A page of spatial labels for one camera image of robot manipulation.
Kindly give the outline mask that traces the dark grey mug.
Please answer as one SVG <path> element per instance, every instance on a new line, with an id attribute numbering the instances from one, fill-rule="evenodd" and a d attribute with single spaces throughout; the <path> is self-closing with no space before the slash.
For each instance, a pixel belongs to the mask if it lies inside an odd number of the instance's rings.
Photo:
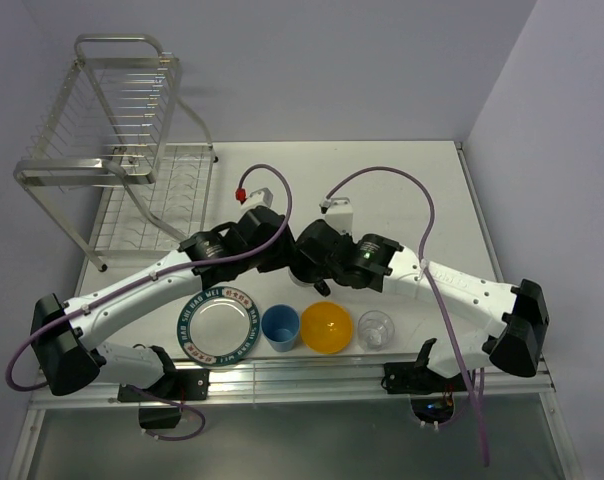
<path id="1" fill-rule="evenodd" d="M 298 276 L 293 270 L 289 271 L 289 276 L 292 282 L 303 288 L 313 288 L 322 297 L 328 297 L 331 294 L 331 289 L 322 278 L 312 278 L 305 276 Z"/>

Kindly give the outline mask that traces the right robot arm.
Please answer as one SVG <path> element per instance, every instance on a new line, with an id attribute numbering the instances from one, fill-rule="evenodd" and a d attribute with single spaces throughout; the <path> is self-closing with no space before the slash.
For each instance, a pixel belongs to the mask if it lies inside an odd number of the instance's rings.
<path id="1" fill-rule="evenodd" d="M 456 341 L 426 340 L 413 362 L 384 366 L 383 388 L 390 394 L 428 395 L 462 391 L 463 377 L 486 366 L 531 378 L 538 371 L 549 326 L 539 284 L 491 282 L 436 262 L 419 260 L 400 243 L 377 234 L 359 241 L 317 220 L 298 237 L 290 265 L 293 277 L 323 295 L 324 281 L 355 290 L 369 289 L 445 306 L 448 315 L 474 326 Z"/>

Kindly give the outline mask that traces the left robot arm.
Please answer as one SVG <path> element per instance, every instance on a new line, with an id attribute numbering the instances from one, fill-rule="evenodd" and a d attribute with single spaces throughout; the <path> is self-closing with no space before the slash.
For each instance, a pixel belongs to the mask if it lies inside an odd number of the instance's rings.
<path id="1" fill-rule="evenodd" d="M 154 399 L 172 395 L 177 375 L 162 349 L 108 347 L 106 340 L 174 300 L 251 269 L 286 267 L 293 248 L 288 220 L 267 207 L 253 207 L 238 221 L 192 235 L 155 264 L 92 295 L 66 302 L 54 294 L 40 298 L 31 346 L 46 387 L 65 396 L 112 373 L 116 382 L 141 387 Z"/>

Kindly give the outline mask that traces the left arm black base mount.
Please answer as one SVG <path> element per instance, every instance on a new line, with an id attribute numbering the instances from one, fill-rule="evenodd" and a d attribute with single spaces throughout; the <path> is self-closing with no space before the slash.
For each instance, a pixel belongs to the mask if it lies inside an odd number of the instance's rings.
<path id="1" fill-rule="evenodd" d="M 148 389 L 120 385 L 117 401 L 139 404 L 138 424 L 143 435 L 164 442 L 191 440 L 204 431 L 206 417 L 190 402 L 207 399 L 209 377 L 210 371 L 207 369 L 178 369 Z M 186 414 L 191 414 L 199 421 L 192 433 L 164 433 L 164 430 L 175 429 Z"/>

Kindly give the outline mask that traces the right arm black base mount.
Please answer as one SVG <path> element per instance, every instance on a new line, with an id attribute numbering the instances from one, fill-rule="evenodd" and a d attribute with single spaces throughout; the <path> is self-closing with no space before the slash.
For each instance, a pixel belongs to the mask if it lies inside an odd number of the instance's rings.
<path id="1" fill-rule="evenodd" d="M 408 395 L 412 414 L 422 427 L 437 429 L 460 414 L 455 394 L 468 392 L 461 374 L 444 378 L 415 362 L 387 362 L 383 371 L 381 388 L 389 395 Z"/>

